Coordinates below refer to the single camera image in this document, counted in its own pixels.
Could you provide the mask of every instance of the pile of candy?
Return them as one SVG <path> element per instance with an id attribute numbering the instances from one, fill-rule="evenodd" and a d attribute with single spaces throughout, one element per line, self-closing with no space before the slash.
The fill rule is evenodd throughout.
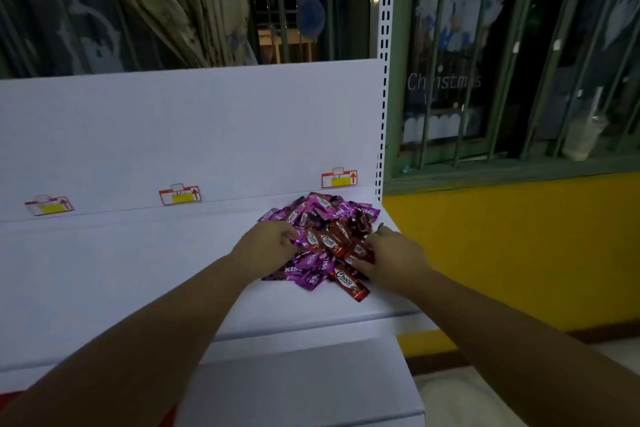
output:
<path id="1" fill-rule="evenodd" d="M 340 196 L 311 192 L 283 209 L 271 209 L 258 221 L 287 221 L 300 233 L 296 244 L 304 252 L 263 280 L 292 280 L 313 291 L 330 278 L 360 302 L 369 289 L 359 279 L 367 278 L 351 265 L 358 259 L 374 261 L 364 243 L 380 210 L 371 204 L 345 201 Z"/>

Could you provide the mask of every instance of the hand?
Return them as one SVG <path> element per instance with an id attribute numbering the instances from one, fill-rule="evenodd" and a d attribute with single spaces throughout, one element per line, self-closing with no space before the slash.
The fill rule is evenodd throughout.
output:
<path id="1" fill-rule="evenodd" d="M 286 221 L 257 223 L 240 238 L 228 258 L 249 284 L 275 272 L 298 253 L 289 238 L 298 239 L 298 232 Z"/>
<path id="2" fill-rule="evenodd" d="M 417 286 L 429 279 L 431 266 L 420 245 L 387 227 L 367 238 L 376 263 L 357 261 L 353 267 L 389 291 L 411 299 Z"/>

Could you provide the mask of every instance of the floor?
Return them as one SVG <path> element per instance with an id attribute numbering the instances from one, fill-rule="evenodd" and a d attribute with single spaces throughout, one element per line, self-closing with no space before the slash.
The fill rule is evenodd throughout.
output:
<path id="1" fill-rule="evenodd" d="M 640 338 L 594 346 L 640 375 Z M 526 427 L 472 367 L 416 376 L 427 427 Z"/>

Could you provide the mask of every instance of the wall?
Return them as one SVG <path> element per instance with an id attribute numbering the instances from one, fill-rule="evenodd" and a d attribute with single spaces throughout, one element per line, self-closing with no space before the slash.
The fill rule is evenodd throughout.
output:
<path id="1" fill-rule="evenodd" d="M 406 196 L 385 208 L 447 276 L 562 330 L 640 318 L 640 173 Z M 406 357 L 452 350 L 404 335 Z"/>

